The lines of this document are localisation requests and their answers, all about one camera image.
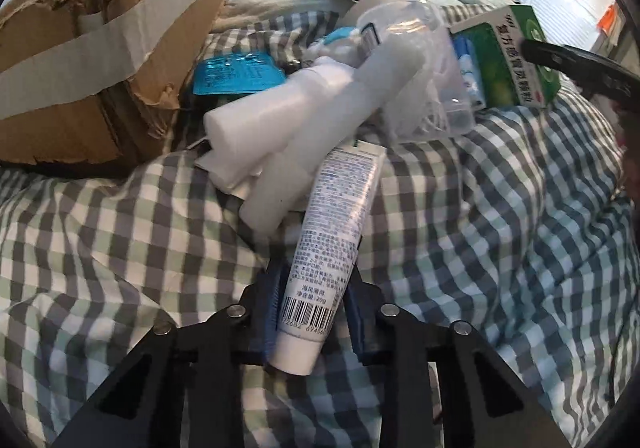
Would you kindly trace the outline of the checkered bed sheet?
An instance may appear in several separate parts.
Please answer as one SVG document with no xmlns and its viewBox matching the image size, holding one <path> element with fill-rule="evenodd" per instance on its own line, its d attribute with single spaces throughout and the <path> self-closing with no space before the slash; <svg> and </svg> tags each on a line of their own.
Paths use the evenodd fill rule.
<svg viewBox="0 0 640 448">
<path fill-rule="evenodd" d="M 229 305 L 300 218 L 260 239 L 195 167 L 201 119 L 127 179 L 1 173 L 1 400 L 54 441 L 160 318 Z M 488 110 L 454 141 L 388 149 L 358 266 L 433 324 L 468 320 L 575 447 L 639 359 L 639 253 L 608 121 L 570 83 L 546 110 Z"/>
</svg>

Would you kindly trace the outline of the white cream tube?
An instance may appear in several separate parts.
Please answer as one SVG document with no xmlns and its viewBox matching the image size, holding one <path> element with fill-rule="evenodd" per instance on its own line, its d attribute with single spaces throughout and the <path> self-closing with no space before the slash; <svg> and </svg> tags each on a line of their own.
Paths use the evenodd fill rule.
<svg viewBox="0 0 640 448">
<path fill-rule="evenodd" d="M 293 376 L 314 370 L 347 289 L 386 149 L 337 147 L 317 172 L 280 303 L 268 362 Z"/>
</svg>

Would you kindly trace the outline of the brown cardboard box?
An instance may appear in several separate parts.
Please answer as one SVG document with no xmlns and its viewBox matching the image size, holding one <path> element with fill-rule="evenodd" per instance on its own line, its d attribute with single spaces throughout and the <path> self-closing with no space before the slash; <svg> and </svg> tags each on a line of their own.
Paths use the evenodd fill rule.
<svg viewBox="0 0 640 448">
<path fill-rule="evenodd" d="M 161 153 L 224 0 L 12 0 L 1 12 L 1 158 L 137 164 Z"/>
</svg>

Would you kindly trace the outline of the blue blister pack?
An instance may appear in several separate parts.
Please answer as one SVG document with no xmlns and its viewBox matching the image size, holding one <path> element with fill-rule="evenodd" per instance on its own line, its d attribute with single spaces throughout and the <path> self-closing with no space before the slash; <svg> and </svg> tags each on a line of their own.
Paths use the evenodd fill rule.
<svg viewBox="0 0 640 448">
<path fill-rule="evenodd" d="M 202 60 L 193 75 L 194 95 L 247 95 L 285 83 L 286 75 L 264 52 L 231 53 Z"/>
</svg>

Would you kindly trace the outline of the clear plastic bag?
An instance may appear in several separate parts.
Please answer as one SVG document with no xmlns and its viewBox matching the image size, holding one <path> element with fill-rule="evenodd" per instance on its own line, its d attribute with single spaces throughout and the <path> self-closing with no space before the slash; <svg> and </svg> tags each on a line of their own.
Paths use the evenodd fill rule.
<svg viewBox="0 0 640 448">
<path fill-rule="evenodd" d="M 367 51 L 393 34 L 424 55 L 424 64 L 382 109 L 387 136 L 397 143 L 428 142 L 469 133 L 475 118 L 459 60 L 439 7 L 427 0 L 393 0 L 357 19 Z"/>
</svg>

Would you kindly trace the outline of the white blue toy figure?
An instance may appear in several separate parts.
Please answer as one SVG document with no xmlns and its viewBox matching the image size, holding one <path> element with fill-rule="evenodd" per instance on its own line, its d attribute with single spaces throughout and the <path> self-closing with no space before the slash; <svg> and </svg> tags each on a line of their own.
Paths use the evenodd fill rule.
<svg viewBox="0 0 640 448">
<path fill-rule="evenodd" d="M 303 52 L 302 64 L 310 67 L 321 57 L 329 57 L 337 63 L 358 68 L 364 62 L 360 30 L 341 27 L 312 43 Z"/>
</svg>

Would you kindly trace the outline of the green medicine box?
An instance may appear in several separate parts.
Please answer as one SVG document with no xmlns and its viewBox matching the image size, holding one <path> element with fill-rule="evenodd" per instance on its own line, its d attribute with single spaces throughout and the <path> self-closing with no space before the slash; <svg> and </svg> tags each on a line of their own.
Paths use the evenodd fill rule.
<svg viewBox="0 0 640 448">
<path fill-rule="evenodd" d="M 452 25 L 450 34 L 458 55 L 472 60 L 484 107 L 544 107 L 558 94 L 559 74 L 529 63 L 521 52 L 525 40 L 547 41 L 531 6 L 516 4 L 475 15 Z"/>
</svg>

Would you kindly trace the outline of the white plastic bottle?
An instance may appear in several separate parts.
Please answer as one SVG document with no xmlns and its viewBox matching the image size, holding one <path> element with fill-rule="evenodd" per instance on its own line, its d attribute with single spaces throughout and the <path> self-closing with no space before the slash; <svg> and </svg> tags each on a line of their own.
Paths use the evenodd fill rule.
<svg viewBox="0 0 640 448">
<path fill-rule="evenodd" d="M 240 208 L 240 218 L 270 235 L 314 182 L 328 153 L 352 136 L 422 69 L 425 55 L 403 36 L 390 36 L 355 70 L 350 81 L 303 122 L 288 144 L 266 162 Z"/>
</svg>

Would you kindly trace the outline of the white foam block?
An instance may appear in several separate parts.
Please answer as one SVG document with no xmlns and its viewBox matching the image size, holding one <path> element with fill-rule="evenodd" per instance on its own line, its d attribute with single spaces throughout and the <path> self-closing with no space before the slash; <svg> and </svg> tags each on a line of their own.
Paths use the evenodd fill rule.
<svg viewBox="0 0 640 448">
<path fill-rule="evenodd" d="M 280 86 L 217 107 L 204 116 L 212 150 L 198 159 L 215 186 L 230 191 L 283 149 L 321 105 L 352 81 L 355 69 L 321 57 Z"/>
</svg>

